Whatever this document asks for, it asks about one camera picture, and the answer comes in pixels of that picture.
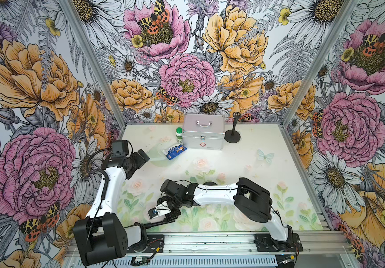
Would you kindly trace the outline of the black round stand base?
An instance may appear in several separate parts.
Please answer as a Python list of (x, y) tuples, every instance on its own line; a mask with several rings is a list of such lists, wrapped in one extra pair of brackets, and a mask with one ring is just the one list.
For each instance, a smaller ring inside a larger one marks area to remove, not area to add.
[(238, 143), (241, 139), (240, 133), (236, 130), (228, 130), (225, 132), (224, 139), (230, 144)]

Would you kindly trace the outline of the black stand pole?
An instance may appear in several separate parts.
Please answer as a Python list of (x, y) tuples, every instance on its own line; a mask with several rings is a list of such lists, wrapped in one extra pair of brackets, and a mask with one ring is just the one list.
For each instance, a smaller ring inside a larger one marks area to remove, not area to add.
[(174, 218), (174, 219), (171, 219), (171, 220), (164, 219), (164, 220), (162, 220), (160, 222), (144, 224), (144, 227), (145, 227), (145, 229), (150, 229), (150, 228), (154, 228), (154, 227), (157, 227), (157, 226), (162, 226), (162, 225), (169, 224), (169, 223), (174, 223), (176, 220), (177, 220), (177, 218)]

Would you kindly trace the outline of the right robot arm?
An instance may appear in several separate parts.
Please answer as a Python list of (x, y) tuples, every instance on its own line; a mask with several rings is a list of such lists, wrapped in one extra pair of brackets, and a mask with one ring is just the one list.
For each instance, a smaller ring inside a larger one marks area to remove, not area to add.
[(262, 223), (270, 233), (272, 247), (277, 251), (296, 250), (292, 227), (285, 224), (272, 206), (270, 192), (247, 178), (228, 185), (189, 183), (165, 180), (163, 194), (154, 208), (148, 211), (150, 219), (164, 216), (161, 224), (176, 221), (182, 207), (201, 207), (208, 204), (233, 205), (249, 220)]

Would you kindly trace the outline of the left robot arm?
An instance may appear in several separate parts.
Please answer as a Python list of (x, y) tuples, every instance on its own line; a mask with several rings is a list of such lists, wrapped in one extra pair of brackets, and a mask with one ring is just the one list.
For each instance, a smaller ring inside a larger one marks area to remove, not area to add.
[(128, 250), (146, 248), (147, 232), (143, 224), (123, 227), (116, 215), (123, 183), (149, 161), (143, 150), (135, 152), (128, 140), (117, 140), (107, 149), (91, 154), (86, 172), (101, 178), (95, 201), (83, 220), (76, 221), (73, 234), (86, 267), (123, 258)]

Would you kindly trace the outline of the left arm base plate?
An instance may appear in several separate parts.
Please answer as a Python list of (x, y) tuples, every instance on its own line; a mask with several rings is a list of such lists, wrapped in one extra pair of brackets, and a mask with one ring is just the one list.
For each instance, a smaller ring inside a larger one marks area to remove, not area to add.
[(164, 234), (149, 234), (146, 242), (139, 242), (128, 248), (128, 253), (163, 253)]

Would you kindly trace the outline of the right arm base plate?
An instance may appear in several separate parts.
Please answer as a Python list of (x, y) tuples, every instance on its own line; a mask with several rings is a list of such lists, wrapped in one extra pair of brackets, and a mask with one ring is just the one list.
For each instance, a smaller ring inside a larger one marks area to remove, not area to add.
[(255, 234), (253, 242), (258, 252), (302, 252), (304, 250), (297, 233), (289, 233), (286, 242), (274, 240), (268, 233)]

